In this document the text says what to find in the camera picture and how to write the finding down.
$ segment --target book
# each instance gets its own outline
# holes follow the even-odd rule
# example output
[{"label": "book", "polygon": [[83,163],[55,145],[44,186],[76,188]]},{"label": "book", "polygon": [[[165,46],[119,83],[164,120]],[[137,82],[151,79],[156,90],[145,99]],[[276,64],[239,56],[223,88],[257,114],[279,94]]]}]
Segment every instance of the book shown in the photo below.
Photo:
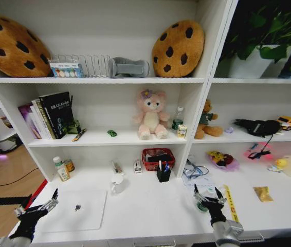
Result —
[{"label": "book", "polygon": [[38,109],[39,109],[39,111],[40,111],[40,113],[41,113],[41,115],[42,115],[42,117],[44,119],[45,125],[47,127],[47,130],[48,130],[48,133],[49,133],[51,139],[56,139],[56,137],[54,135],[54,132],[52,130],[51,124],[49,123],[49,121],[47,119],[47,116],[46,116],[46,113],[45,113],[45,111],[44,111],[44,109],[42,107],[41,101],[40,100],[37,100],[36,101],[36,104],[37,104]]},{"label": "book", "polygon": [[31,120],[33,121],[34,125],[36,126],[36,129],[38,130],[38,133],[40,134],[42,139],[47,139],[45,130],[43,129],[42,123],[38,119],[37,112],[36,112],[36,109],[34,108],[33,104],[30,106],[30,109],[32,112],[29,114],[30,114]]},{"label": "book", "polygon": [[31,114],[32,114],[32,111],[30,108],[31,105],[32,105],[31,103],[25,104],[25,105],[18,107],[18,109],[19,109],[24,121],[26,122],[27,126],[29,127],[29,129],[33,135],[33,138],[41,139],[41,136],[40,136],[34,122],[31,119]]},{"label": "book", "polygon": [[34,100],[31,101],[31,103],[34,106],[34,109],[35,109],[35,111],[37,113],[38,119],[41,122],[43,130],[44,130],[44,132],[46,134],[46,139],[53,139],[52,136],[51,136],[51,133],[48,130],[48,127],[46,125],[45,119],[44,119],[44,117],[43,117],[43,115],[42,115],[42,113],[41,113],[41,111],[39,109],[39,107],[42,108],[40,100],[39,99],[34,99]]},{"label": "book", "polygon": [[66,134],[68,124],[74,119],[69,92],[43,95],[39,100],[56,139],[61,139]]}]

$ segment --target flower hair clip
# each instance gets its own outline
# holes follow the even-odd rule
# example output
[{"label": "flower hair clip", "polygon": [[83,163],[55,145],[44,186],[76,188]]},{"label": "flower hair clip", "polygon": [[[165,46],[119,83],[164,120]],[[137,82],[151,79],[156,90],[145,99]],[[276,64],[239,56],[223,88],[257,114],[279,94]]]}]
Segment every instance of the flower hair clip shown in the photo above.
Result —
[{"label": "flower hair clip", "polygon": [[142,99],[149,99],[152,96],[152,90],[144,90],[141,92]]}]

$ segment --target table surface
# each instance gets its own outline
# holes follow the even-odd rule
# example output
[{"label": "table surface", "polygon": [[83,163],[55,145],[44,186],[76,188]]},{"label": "table surface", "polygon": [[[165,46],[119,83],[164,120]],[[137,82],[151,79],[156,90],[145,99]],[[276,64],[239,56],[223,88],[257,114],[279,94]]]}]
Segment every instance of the table surface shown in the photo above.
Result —
[{"label": "table surface", "polygon": [[[76,170],[71,173],[70,180],[61,182],[56,176],[33,205],[49,200],[56,188],[59,189],[59,203],[61,191],[107,189],[101,228],[42,233],[36,227],[33,243],[212,233],[209,213],[196,208],[192,193],[173,172],[168,182],[159,183],[156,172],[146,171],[143,167],[143,173],[134,174],[132,164],[123,166],[128,187],[123,193],[112,195],[110,180],[113,170],[109,164],[94,167],[87,162],[75,161],[75,165]],[[244,231],[291,229],[291,177],[269,172],[261,164],[244,163],[234,172],[225,172],[210,164],[207,167],[217,186],[229,186]],[[261,202],[253,190],[255,186],[268,186],[274,201]],[[223,213],[231,219],[228,203]]]}]

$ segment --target cookie pillow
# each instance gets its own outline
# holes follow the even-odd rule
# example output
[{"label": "cookie pillow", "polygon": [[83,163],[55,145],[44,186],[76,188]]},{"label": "cookie pillow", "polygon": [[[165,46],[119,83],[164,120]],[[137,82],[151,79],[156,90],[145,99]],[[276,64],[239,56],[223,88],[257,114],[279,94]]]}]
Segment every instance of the cookie pillow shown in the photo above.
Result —
[{"label": "cookie pillow", "polygon": [[204,49],[204,31],[195,21],[184,20],[167,28],[152,49],[155,74],[183,77],[197,66]]},{"label": "cookie pillow", "polygon": [[0,70],[11,77],[45,77],[50,54],[25,26],[0,17]]}]

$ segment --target gray object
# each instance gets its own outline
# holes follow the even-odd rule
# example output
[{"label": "gray object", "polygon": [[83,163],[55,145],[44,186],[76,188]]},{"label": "gray object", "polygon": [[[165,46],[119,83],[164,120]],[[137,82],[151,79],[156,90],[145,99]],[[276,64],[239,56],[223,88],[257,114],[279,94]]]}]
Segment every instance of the gray object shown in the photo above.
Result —
[{"label": "gray object", "polygon": [[109,59],[109,77],[146,77],[149,74],[149,63],[146,60],[133,61],[127,58]]}]

